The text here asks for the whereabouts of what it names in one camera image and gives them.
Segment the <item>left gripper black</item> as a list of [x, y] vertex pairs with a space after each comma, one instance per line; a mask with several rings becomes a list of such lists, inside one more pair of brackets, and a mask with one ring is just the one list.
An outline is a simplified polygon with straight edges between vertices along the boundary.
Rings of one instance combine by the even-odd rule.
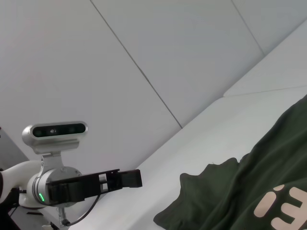
[[119, 169], [87, 174], [47, 183], [50, 204], [77, 203], [122, 188], [142, 187], [141, 171]]

